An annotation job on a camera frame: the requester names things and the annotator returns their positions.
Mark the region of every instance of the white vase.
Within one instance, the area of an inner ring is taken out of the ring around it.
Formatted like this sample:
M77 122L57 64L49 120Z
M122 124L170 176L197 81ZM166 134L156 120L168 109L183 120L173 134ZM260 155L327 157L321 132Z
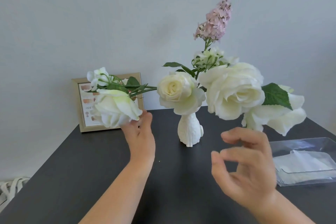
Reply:
M187 147L192 147L203 136L203 127L196 118L196 113L182 115L178 123L177 134L180 141Z

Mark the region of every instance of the hand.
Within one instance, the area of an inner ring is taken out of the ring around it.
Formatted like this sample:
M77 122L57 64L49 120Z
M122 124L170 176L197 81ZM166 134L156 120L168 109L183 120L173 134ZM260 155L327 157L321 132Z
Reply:
M252 213L266 211L277 197L277 179L271 147L265 133L247 128L234 128L223 132L224 142L233 147L211 153L212 175L222 191ZM237 171L229 173L223 160L238 162Z
M155 157L155 140L151 123L152 114L144 110L140 120L132 120L121 127L131 152L130 162L144 164L150 168Z

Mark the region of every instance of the pink lilac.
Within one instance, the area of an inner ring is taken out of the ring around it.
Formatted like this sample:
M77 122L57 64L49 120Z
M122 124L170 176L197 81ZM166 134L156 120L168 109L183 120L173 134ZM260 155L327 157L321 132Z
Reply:
M194 34L194 39L199 37L204 40L220 40L225 34L226 26L231 17L231 12L230 0L221 0L217 4L217 7L206 15L207 21L198 25L196 33Z

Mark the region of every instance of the gold picture frame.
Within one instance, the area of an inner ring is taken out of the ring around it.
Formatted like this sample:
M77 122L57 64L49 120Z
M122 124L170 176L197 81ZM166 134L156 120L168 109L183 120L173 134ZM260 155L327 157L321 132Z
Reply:
M117 76L120 79L128 79L129 77L132 76L136 78L141 84L140 73L121 74ZM97 93L88 93L84 91L84 90L90 90L91 88L90 82L87 80L87 78L72 79L72 82L76 96L77 115L80 131L89 132L89 131L113 129L113 128L106 128L99 121L95 120L93 116L90 115L89 110L94 104L95 95L97 95ZM142 94L139 94L137 96L136 101L138 103L139 108L144 109L144 101L142 99Z

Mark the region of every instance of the dark gray table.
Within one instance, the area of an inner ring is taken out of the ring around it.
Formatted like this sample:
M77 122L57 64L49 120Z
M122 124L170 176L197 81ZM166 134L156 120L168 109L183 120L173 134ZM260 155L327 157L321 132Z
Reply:
M133 223L256 223L225 196L211 176L212 150L229 147L220 137L240 126L224 121L202 107L200 143L187 148L179 141L179 116L173 110L154 110L152 129L156 158ZM306 119L286 137L266 128L270 141L336 137ZM81 134L79 127L65 139L22 191L0 214L0 223L78 223L105 192L129 160L120 129ZM233 171L236 165L228 165ZM278 188L317 224L336 223L336 183Z

